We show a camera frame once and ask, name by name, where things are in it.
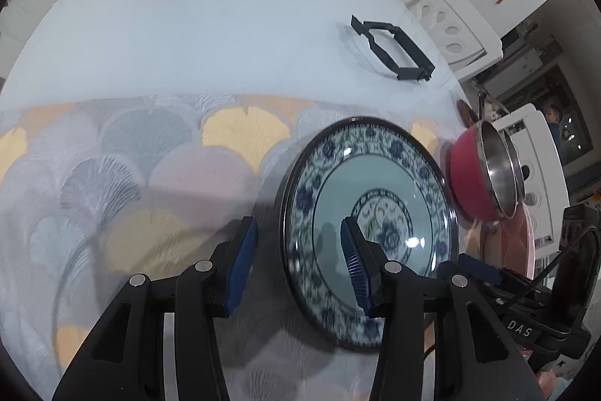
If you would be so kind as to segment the blue patterned plate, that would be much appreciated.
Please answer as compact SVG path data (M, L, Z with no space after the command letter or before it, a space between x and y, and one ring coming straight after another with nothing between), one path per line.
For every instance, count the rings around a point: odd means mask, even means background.
M375 117L337 121L297 158L281 204L288 287L309 322L344 349L376 350L380 319L355 300L340 240L344 218L390 260L432 277L458 256L458 218L442 170L399 126Z

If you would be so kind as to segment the pink floral bowl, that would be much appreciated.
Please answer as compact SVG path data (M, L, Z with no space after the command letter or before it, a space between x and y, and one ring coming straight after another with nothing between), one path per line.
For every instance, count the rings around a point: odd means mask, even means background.
M530 214L519 204L509 220L484 223L480 234L481 260L528 279L535 277L534 231Z

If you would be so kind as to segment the red steel bowl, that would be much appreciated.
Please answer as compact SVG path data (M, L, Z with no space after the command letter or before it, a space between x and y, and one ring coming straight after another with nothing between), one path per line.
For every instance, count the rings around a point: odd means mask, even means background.
M451 144L447 174L455 202L466 218L497 222L515 215L515 169L504 137L491 122L478 121Z

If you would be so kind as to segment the blue steel bowl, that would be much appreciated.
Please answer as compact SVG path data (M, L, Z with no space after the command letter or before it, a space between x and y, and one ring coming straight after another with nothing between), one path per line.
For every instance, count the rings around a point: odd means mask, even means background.
M525 180L524 174L522 174L518 152L516 151L515 145L513 144L509 133L504 129L501 134L504 138L505 146L508 151L511 166L513 168L513 174L515 174L516 199L518 200L518 203L522 203L525 198Z

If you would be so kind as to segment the scallop patterned tablecloth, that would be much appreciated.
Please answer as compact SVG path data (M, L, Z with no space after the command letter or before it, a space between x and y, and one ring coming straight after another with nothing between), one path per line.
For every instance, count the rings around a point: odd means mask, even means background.
M152 95L1 116L1 339L50 399L133 274L175 276L256 218L242 305L216 330L234 400L365 400L377 358L328 342L292 299L279 254L285 176L322 129L376 116L433 156L461 133L460 91L389 110L275 95Z

